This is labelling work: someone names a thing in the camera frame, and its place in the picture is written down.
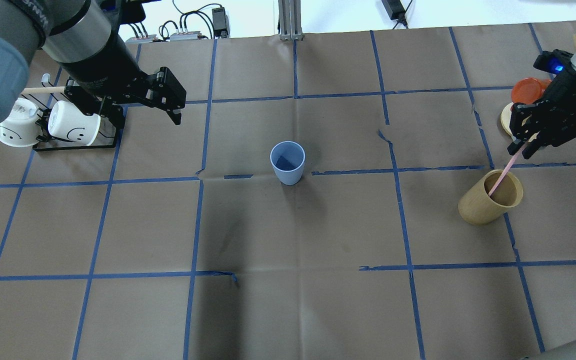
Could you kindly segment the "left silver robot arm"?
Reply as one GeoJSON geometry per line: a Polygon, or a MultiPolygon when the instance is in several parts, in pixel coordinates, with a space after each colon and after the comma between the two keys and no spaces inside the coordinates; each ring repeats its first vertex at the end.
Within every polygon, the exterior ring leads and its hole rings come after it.
{"type": "Polygon", "coordinates": [[[42,50],[74,81],[63,93],[83,114],[114,121],[119,105],[141,104],[180,125],[183,85],[165,66],[142,71],[119,36],[121,25],[144,18],[141,0],[0,0],[0,122],[42,50]]]}

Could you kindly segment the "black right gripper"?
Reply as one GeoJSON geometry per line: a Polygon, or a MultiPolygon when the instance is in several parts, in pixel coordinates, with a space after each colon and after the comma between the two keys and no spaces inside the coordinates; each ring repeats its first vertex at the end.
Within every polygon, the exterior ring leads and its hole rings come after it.
{"type": "Polygon", "coordinates": [[[576,54],[542,51],[533,66],[555,78],[535,103],[515,103],[510,109],[512,142],[507,152],[526,160],[542,148],[576,138],[576,54]]]}

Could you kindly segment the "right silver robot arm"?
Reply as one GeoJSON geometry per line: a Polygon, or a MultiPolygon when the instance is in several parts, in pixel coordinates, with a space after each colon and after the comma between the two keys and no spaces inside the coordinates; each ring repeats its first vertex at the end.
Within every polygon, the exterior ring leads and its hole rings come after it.
{"type": "Polygon", "coordinates": [[[542,51],[533,66],[554,79],[535,102],[516,102],[510,109],[513,141],[507,152],[526,160],[541,148],[576,139],[576,53],[558,48],[542,51]]]}

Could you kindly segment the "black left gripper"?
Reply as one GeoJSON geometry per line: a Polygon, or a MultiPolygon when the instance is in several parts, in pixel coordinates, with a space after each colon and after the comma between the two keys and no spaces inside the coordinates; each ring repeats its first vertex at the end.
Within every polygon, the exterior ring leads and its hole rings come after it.
{"type": "Polygon", "coordinates": [[[162,66],[152,74],[140,71],[137,75],[129,74],[119,79],[110,79],[107,76],[87,85],[70,79],[64,95],[79,107],[89,107],[88,112],[93,110],[94,103],[101,104],[99,116],[110,121],[117,130],[123,130],[126,115],[121,105],[126,104],[139,104],[166,111],[174,125],[180,126],[187,92],[173,72],[162,66]]]}

